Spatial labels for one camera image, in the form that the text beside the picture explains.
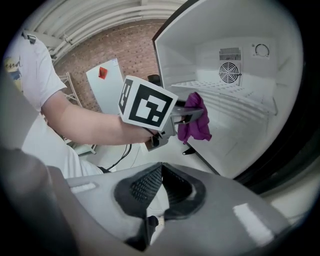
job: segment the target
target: black and white marker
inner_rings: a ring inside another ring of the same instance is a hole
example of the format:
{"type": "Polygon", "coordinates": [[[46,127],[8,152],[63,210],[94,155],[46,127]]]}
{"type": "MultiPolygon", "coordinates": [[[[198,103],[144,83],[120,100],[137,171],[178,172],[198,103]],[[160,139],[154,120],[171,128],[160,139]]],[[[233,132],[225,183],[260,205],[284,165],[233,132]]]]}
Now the black and white marker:
{"type": "Polygon", "coordinates": [[[125,123],[162,131],[177,100],[172,92],[128,75],[118,107],[125,123]]]}

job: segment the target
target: person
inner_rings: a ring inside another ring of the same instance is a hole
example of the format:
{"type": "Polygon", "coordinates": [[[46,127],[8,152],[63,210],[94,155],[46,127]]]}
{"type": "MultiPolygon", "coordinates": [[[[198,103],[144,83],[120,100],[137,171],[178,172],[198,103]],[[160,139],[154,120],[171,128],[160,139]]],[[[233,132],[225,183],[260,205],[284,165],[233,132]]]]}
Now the person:
{"type": "Polygon", "coordinates": [[[103,168],[79,159],[57,133],[90,145],[125,145],[150,139],[148,131],[124,123],[119,115],[94,112],[70,103],[61,92],[66,86],[54,70],[48,49],[34,36],[18,35],[11,42],[4,55],[4,67],[19,91],[50,124],[49,127],[39,115],[21,149],[47,166],[58,167],[65,178],[102,174],[103,168]]]}

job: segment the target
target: brick wall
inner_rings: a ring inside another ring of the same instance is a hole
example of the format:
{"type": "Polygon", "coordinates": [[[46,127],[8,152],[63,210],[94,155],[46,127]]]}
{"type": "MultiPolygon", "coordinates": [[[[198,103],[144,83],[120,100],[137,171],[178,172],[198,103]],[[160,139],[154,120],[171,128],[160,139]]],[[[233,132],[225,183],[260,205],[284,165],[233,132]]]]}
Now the brick wall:
{"type": "Polygon", "coordinates": [[[117,58],[125,76],[147,80],[148,75],[158,74],[152,38],[163,23],[162,19],[142,20],[100,32],[66,54],[54,69],[58,75],[71,74],[74,89],[84,108],[101,112],[86,72],[117,58]]]}

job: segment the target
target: white panel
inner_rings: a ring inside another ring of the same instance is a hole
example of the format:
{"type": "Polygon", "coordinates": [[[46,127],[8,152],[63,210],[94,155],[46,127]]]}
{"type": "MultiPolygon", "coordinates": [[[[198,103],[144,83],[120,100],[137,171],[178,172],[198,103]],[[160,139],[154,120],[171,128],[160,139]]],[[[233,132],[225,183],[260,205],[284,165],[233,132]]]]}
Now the white panel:
{"type": "Polygon", "coordinates": [[[93,94],[105,114],[119,114],[118,102],[124,86],[124,80],[119,65],[114,60],[107,61],[86,72],[93,94]],[[105,79],[99,77],[99,69],[107,69],[105,79]]]}

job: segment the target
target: floor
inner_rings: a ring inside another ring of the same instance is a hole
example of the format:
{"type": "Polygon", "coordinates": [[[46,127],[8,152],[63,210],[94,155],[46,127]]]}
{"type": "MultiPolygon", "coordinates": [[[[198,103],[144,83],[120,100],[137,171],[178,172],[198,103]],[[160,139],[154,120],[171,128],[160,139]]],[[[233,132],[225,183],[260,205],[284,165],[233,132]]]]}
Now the floor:
{"type": "MultiPolygon", "coordinates": [[[[82,156],[92,164],[100,167],[110,167],[121,158],[126,146],[97,146],[96,154],[82,156]]],[[[144,165],[147,163],[168,162],[177,165],[188,166],[200,171],[212,173],[210,168],[197,157],[197,155],[182,155],[189,147],[183,145],[177,137],[171,137],[169,143],[151,152],[141,149],[140,144],[133,144],[130,154],[117,164],[116,170],[125,170],[131,167],[144,165]]]]}

